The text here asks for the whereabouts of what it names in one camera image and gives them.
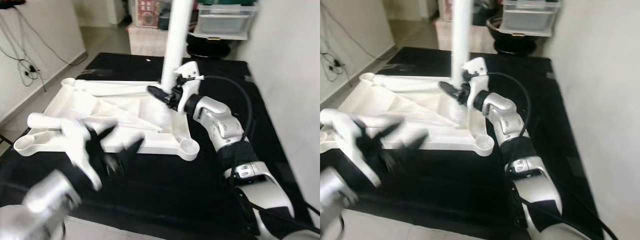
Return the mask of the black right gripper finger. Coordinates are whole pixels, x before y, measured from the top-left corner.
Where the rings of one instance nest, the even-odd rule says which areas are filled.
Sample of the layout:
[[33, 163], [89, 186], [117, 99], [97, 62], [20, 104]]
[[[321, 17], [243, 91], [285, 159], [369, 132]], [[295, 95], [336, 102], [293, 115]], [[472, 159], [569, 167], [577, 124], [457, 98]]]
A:
[[450, 84], [448, 82], [445, 82], [445, 81], [439, 81], [438, 82], [438, 87], [445, 94], [447, 94], [448, 96], [450, 96], [453, 99], [460, 99], [462, 94], [463, 94], [463, 91], [461, 89], [457, 89], [452, 84]]
[[148, 85], [146, 87], [146, 91], [151, 96], [153, 96], [153, 98], [155, 98], [158, 101], [164, 103], [165, 105], [171, 105], [173, 103], [173, 100], [174, 100], [173, 94], [166, 93], [165, 91], [160, 89], [160, 87]]

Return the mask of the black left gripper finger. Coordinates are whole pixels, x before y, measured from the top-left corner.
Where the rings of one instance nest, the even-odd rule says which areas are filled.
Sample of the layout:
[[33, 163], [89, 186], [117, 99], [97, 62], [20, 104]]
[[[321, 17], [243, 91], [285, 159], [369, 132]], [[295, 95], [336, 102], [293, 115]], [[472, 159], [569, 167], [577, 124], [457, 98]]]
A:
[[114, 130], [118, 127], [117, 124], [109, 124], [101, 130], [94, 130], [94, 145], [102, 147], [105, 144], [106, 139], [112, 135]]
[[382, 139], [388, 137], [390, 134], [393, 134], [400, 126], [402, 126], [402, 121], [396, 121], [391, 123], [390, 125], [384, 126], [379, 132], [375, 133], [373, 137], [369, 138], [368, 146], [382, 146]]
[[124, 146], [116, 154], [116, 163], [120, 170], [126, 170], [130, 162], [132, 162], [138, 154], [142, 144], [144, 143], [144, 137], [138, 137], [130, 145]]
[[416, 137], [411, 138], [408, 142], [400, 143], [392, 151], [393, 160], [397, 163], [411, 162], [416, 157], [423, 144], [425, 144], [429, 135], [430, 134], [428, 132], [421, 132]]

